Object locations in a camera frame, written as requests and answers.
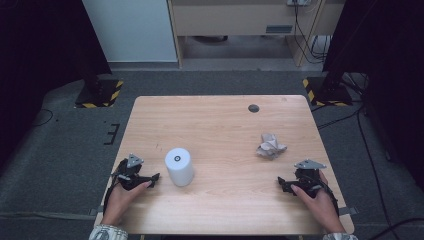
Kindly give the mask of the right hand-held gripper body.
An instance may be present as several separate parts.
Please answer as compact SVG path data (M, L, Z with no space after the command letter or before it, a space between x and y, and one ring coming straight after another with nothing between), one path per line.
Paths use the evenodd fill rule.
M298 186L303 189L311 198L315 198L319 189L326 184L321 180L320 170L326 165L311 159L305 159L295 164L297 170L295 176L299 181Z

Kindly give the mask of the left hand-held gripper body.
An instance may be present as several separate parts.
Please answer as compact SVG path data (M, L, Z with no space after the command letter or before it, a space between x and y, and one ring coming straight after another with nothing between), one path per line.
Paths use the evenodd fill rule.
M119 163L113 173L114 179L118 180L122 187L127 191L134 189L141 183L149 182L149 177L138 175L143 163L143 159L134 154L130 154Z

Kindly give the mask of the white cylindrical bin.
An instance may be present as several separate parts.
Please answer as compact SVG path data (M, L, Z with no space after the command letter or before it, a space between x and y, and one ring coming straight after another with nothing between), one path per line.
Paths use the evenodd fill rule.
M165 157L165 165L172 182L179 187L189 185L194 178L191 155L184 148L174 148Z

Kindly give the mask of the paper ball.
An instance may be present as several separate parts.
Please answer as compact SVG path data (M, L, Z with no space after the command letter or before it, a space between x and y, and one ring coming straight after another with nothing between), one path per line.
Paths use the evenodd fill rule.
M256 149L256 153L262 157L275 159L287 150L287 146L279 143L275 134L264 133L261 138L262 143Z

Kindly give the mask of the person's left hand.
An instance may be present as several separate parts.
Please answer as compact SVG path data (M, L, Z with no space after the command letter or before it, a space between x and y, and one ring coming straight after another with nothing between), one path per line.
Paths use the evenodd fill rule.
M129 191L125 190L120 184L117 184L109 196L106 211L103 214L101 223L117 226L129 205L151 184L151 181L144 182Z

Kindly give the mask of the person's right hand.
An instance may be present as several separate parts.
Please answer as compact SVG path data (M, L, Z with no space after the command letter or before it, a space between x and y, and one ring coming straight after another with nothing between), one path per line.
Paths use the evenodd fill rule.
M327 234L346 232L334 208L332 199L325 190L319 189L316 197L311 198L298 186L292 185L291 189L305 204L314 219L322 226Z

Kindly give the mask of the black stand base striped edge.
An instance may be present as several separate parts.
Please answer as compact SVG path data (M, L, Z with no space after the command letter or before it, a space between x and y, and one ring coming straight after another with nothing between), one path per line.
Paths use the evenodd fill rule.
M100 80L98 90L90 90L84 86L76 101L76 108L111 107L123 86L122 80Z
M353 103L344 86L332 85L325 77L307 77L302 83L313 106L349 106Z

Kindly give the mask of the white cabinet panel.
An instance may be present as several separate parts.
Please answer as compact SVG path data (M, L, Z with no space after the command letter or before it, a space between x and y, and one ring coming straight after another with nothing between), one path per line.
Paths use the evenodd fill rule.
M176 62L167 0L83 0L108 62Z

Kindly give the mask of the dark curtain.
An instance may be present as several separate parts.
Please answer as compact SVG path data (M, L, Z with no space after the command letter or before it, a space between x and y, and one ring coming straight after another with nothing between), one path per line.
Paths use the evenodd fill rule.
M51 90L111 70L82 0L0 0L0 169Z
M390 157L424 191L424 0L346 0L323 70L368 76Z

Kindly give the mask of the light wooden desk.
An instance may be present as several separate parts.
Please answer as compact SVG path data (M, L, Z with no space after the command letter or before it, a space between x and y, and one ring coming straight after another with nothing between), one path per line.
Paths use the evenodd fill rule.
M167 0L175 40L188 36L283 35L300 67L315 36L334 33L346 0Z

